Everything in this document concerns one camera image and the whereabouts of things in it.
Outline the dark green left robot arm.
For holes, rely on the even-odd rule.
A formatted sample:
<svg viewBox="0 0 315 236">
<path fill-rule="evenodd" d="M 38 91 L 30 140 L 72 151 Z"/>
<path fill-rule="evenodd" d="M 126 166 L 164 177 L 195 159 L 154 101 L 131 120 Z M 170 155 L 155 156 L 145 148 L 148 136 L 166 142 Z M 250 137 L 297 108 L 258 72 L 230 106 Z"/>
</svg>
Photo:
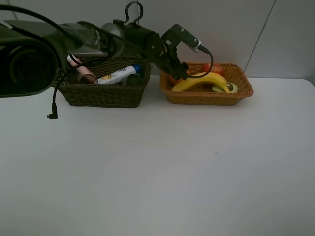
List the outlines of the dark green left robot arm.
<svg viewBox="0 0 315 236">
<path fill-rule="evenodd" d="M 7 20 L 0 27 L 0 95 L 18 97 L 45 91 L 66 68 L 70 54 L 104 52 L 141 55 L 161 70 L 183 76 L 187 66 L 170 47 L 174 25 L 166 35 L 135 23 L 115 20 L 98 28 L 87 22 L 60 24 Z"/>
</svg>

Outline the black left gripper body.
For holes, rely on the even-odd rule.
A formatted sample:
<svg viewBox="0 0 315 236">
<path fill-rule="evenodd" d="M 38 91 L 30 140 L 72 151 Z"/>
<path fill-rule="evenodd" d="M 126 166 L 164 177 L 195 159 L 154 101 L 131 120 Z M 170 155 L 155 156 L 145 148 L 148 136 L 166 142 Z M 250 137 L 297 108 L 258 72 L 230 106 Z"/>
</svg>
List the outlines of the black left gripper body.
<svg viewBox="0 0 315 236">
<path fill-rule="evenodd" d="M 152 46 L 152 55 L 152 63 L 168 74 L 171 74 L 173 69 L 181 65 L 177 54 L 174 51 L 168 52 L 168 47 L 164 44 L 154 44 Z"/>
</svg>

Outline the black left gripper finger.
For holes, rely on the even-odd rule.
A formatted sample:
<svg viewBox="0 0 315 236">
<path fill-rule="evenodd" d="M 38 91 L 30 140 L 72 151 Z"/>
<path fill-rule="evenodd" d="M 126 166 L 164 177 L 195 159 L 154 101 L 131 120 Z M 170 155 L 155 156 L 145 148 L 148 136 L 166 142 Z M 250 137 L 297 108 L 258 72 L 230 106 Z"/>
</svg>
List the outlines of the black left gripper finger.
<svg viewBox="0 0 315 236">
<path fill-rule="evenodd" d="M 182 62 L 179 67 L 172 70 L 170 75 L 174 80 L 186 80 L 186 78 L 189 77 L 189 74 L 187 73 L 188 69 L 189 66 L 185 62 Z"/>
</svg>

